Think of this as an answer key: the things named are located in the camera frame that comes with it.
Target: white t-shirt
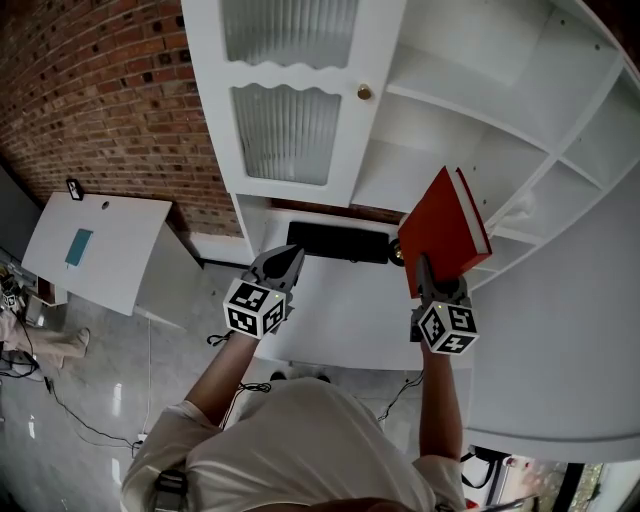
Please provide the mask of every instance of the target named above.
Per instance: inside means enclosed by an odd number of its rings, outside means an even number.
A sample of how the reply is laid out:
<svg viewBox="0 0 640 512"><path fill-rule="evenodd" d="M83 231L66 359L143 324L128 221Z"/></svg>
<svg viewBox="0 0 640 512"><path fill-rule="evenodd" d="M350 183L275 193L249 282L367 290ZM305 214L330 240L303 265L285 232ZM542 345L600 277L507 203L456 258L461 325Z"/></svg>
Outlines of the white t-shirt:
<svg viewBox="0 0 640 512"><path fill-rule="evenodd" d="M421 512L465 508L458 462L430 455L412 464L371 411L317 379L255 393L222 432L189 402L166 409L125 478L123 510L147 510L160 472L181 461L193 511L370 497Z"/></svg>

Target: teal paper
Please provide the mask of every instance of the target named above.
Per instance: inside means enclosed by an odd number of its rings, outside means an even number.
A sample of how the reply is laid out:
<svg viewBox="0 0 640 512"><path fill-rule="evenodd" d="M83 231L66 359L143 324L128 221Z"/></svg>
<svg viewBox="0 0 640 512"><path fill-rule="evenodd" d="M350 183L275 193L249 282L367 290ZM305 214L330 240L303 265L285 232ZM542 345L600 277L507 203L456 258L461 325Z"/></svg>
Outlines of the teal paper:
<svg viewBox="0 0 640 512"><path fill-rule="evenodd" d="M89 243L89 239L93 235L93 231L88 231L86 229L79 229L76 233L76 237L73 239L71 243L71 247L69 247L69 252L67 253L67 259L64 260L69 265L73 265L77 267L82 261L82 256L84 255L84 251L87 249L87 244Z"/></svg>

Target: cabinet door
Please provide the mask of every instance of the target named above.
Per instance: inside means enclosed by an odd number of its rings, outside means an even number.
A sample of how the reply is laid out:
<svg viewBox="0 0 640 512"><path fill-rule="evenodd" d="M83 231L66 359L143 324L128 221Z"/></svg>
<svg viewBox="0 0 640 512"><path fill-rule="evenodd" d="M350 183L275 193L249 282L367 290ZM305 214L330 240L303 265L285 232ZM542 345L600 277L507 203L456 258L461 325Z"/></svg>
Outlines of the cabinet door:
<svg viewBox="0 0 640 512"><path fill-rule="evenodd" d="M348 206L405 1L182 5L227 189Z"/></svg>

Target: cabinet knob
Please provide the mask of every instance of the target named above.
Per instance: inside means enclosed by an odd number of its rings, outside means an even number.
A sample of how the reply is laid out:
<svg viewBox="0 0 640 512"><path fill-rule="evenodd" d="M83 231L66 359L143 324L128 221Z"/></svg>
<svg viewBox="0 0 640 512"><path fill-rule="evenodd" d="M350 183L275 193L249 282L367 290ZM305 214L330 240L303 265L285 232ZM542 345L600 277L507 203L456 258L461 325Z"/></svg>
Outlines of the cabinet knob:
<svg viewBox="0 0 640 512"><path fill-rule="evenodd" d="M373 96L373 93L367 84L362 84L358 87L358 98L361 100L368 100L371 99L371 96Z"/></svg>

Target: frosted glass panel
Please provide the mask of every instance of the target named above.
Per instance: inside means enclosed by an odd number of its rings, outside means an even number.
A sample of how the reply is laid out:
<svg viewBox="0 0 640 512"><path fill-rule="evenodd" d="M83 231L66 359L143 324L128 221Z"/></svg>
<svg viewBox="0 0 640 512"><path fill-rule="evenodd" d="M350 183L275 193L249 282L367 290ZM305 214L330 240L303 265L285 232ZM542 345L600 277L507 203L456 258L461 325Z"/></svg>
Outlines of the frosted glass panel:
<svg viewBox="0 0 640 512"><path fill-rule="evenodd" d="M344 68L358 0L223 0L227 58Z"/></svg>
<svg viewBox="0 0 640 512"><path fill-rule="evenodd" d="M256 84L231 91L249 176L327 184L339 94Z"/></svg>

